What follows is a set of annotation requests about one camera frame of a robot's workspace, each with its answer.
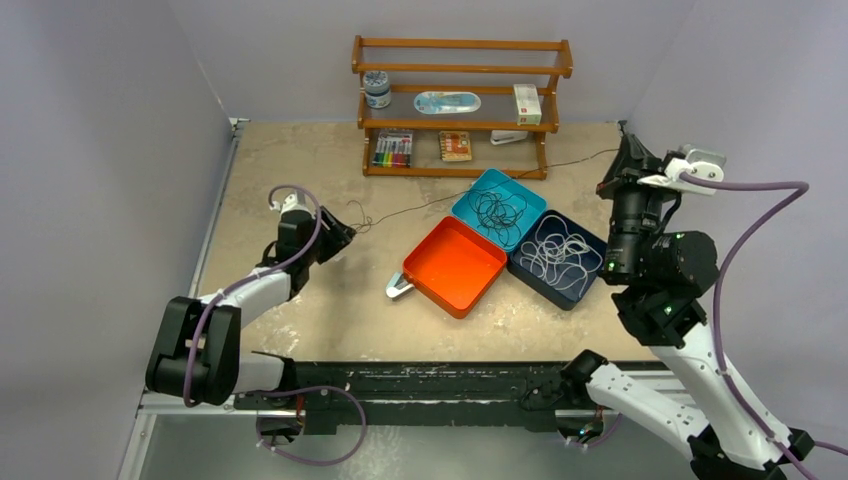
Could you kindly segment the orange tray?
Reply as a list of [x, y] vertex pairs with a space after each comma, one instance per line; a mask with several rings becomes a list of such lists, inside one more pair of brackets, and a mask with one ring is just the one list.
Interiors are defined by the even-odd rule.
[[405, 279], [464, 319], [505, 269], [507, 254], [461, 220], [444, 217], [402, 263]]

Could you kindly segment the light blue tray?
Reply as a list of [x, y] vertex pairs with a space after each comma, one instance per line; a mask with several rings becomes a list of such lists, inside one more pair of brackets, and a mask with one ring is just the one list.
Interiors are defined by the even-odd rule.
[[547, 210], [547, 201], [497, 169], [485, 170], [451, 208], [451, 215], [507, 253]]

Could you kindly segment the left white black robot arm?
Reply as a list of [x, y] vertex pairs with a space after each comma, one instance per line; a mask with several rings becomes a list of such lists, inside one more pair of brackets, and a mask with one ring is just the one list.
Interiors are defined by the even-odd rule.
[[296, 297], [313, 264], [323, 264], [356, 235], [326, 208], [281, 214], [276, 240], [256, 267], [228, 288], [200, 298], [177, 296], [165, 306], [145, 372], [147, 389], [188, 404], [221, 405], [237, 393], [259, 391], [272, 408], [297, 399], [295, 363], [276, 354], [246, 352], [241, 331]]

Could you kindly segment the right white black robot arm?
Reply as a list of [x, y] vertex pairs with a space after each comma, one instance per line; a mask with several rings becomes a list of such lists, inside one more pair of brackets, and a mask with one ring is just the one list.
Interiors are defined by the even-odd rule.
[[814, 440], [772, 415], [723, 351], [719, 323], [700, 297], [718, 291], [728, 269], [713, 239], [667, 225], [684, 193], [724, 186], [724, 157], [683, 146], [653, 155], [631, 134], [597, 185], [612, 202], [600, 277], [615, 288], [619, 320], [675, 375], [691, 397], [684, 405], [586, 350], [561, 373], [564, 399], [615, 410], [674, 447], [700, 479], [780, 479]]

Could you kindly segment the marker pen pack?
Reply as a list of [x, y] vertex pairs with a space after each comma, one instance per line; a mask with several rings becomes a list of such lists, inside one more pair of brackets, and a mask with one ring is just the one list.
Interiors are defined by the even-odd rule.
[[377, 134], [376, 148], [370, 164], [385, 168], [410, 168], [414, 132], [405, 129], [382, 129]]

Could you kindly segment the white red small box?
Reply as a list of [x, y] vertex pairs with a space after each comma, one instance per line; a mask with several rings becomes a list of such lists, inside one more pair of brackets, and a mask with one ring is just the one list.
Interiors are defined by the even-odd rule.
[[517, 125], [539, 125], [542, 108], [537, 87], [533, 84], [514, 84], [513, 99]]

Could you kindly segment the dark blue tray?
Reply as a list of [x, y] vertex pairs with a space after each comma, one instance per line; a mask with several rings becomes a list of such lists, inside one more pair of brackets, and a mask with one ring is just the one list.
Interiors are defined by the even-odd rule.
[[606, 249], [604, 240], [548, 210], [509, 255], [507, 269], [552, 304], [570, 311], [596, 280]]

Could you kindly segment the wooden shelf rack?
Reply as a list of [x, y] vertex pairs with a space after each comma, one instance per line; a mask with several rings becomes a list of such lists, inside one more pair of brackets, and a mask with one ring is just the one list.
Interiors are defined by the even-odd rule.
[[[428, 49], [428, 50], [474, 50], [474, 51], [521, 51], [554, 53], [550, 66], [479, 65], [479, 64], [420, 64], [365, 60], [365, 50], [372, 49]], [[544, 180], [548, 176], [549, 164], [546, 154], [546, 137], [555, 134], [560, 127], [557, 105], [558, 83], [573, 73], [573, 56], [570, 43], [558, 42], [466, 40], [466, 39], [411, 39], [362, 37], [354, 39], [352, 71], [361, 81], [357, 126], [364, 131], [362, 172], [365, 176], [411, 176], [432, 178], [475, 178], [481, 169], [441, 167], [395, 167], [387, 161], [376, 162], [379, 135], [388, 130], [413, 131], [517, 131], [532, 136], [535, 145], [537, 167], [531, 170], [507, 169], [505, 174], [513, 179], [526, 178]], [[368, 104], [366, 80], [371, 72], [385, 73], [433, 73], [433, 74], [492, 74], [546, 76], [548, 83], [529, 90], [530, 96], [538, 101], [539, 109], [531, 114], [522, 107], [511, 121], [494, 120], [472, 115], [483, 106], [485, 97], [502, 100], [516, 98], [513, 86], [495, 85], [432, 85], [392, 83], [390, 94], [410, 95], [415, 111], [413, 116], [375, 117], [374, 108]]]

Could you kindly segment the orange snack packet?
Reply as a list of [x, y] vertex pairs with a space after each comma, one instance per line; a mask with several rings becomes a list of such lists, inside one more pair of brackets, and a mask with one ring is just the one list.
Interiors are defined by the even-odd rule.
[[440, 158], [444, 162], [467, 162], [473, 159], [471, 136], [467, 131], [439, 132]]

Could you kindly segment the white blue jar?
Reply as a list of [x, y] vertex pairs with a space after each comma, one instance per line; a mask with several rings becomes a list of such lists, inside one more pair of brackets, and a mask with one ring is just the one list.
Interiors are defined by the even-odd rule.
[[383, 109], [391, 103], [391, 83], [386, 71], [367, 71], [362, 78], [365, 102], [369, 108]]

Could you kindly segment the blue oval blister pack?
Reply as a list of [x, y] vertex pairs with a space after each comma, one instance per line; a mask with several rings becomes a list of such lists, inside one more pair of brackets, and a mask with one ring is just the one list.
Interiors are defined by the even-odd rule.
[[476, 112], [482, 101], [472, 92], [424, 91], [416, 95], [413, 105], [425, 115], [466, 114]]

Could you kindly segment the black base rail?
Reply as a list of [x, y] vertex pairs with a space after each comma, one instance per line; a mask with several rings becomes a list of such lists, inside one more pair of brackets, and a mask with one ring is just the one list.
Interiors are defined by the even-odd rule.
[[564, 362], [287, 361], [279, 387], [238, 387], [232, 372], [200, 374], [191, 397], [206, 413], [254, 414], [263, 439], [284, 445], [340, 426], [522, 427], [600, 431], [597, 406]]

